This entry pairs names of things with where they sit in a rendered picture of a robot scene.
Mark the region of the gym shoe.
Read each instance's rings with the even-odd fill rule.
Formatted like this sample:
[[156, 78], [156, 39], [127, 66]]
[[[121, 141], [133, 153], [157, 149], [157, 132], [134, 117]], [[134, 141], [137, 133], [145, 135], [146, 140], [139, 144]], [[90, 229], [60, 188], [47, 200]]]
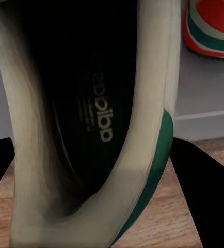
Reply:
[[111, 248], [173, 142], [181, 0], [0, 0], [9, 248]]
[[224, 61], [224, 0], [188, 0], [181, 30], [188, 51]]

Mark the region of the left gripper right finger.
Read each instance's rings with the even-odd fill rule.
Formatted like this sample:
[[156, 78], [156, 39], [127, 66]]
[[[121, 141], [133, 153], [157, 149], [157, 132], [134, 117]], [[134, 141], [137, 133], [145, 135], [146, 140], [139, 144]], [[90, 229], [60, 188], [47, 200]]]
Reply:
[[203, 248], [224, 248], [224, 166], [176, 137], [170, 158]]

